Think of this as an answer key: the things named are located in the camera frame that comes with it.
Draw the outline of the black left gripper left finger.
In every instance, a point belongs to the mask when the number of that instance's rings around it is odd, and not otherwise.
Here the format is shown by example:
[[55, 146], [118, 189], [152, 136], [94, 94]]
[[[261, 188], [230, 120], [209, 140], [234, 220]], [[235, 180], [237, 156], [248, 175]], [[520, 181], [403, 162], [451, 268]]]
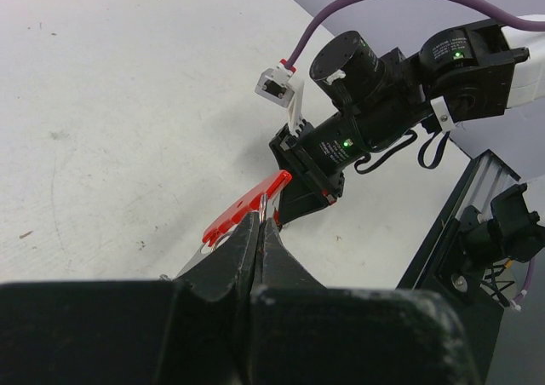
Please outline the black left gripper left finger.
[[1, 287], [4, 384], [245, 384], [250, 212], [180, 277]]

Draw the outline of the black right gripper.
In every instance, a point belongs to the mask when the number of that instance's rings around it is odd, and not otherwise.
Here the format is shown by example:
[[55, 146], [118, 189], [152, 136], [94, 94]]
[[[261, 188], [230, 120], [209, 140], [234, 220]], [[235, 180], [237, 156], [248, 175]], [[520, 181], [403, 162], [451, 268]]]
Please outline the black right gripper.
[[278, 223], [283, 226], [327, 208], [343, 194], [343, 169], [331, 167], [327, 163], [329, 157], [323, 152], [310, 153], [302, 145], [301, 138], [313, 130], [304, 120], [293, 135], [289, 125], [284, 124], [269, 142], [278, 167], [291, 174], [278, 203]]

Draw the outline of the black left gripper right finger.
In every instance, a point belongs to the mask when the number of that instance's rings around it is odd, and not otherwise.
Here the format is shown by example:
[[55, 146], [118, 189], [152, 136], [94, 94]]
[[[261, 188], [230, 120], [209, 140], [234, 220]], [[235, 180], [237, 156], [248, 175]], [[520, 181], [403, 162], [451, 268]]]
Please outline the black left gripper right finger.
[[254, 384], [476, 384], [456, 313], [427, 290], [328, 289], [263, 227], [250, 297]]

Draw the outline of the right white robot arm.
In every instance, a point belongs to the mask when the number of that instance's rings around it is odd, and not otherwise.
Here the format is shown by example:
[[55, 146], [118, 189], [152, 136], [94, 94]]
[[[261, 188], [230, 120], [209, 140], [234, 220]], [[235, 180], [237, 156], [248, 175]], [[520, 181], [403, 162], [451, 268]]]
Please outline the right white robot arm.
[[277, 221], [289, 223], [342, 196], [347, 166], [368, 174], [416, 140], [421, 125], [446, 141], [457, 123], [501, 116], [544, 95], [544, 35], [495, 20], [444, 30], [420, 51], [377, 56], [356, 31], [317, 54], [310, 78], [335, 113], [319, 125], [282, 128], [270, 142], [291, 175]]

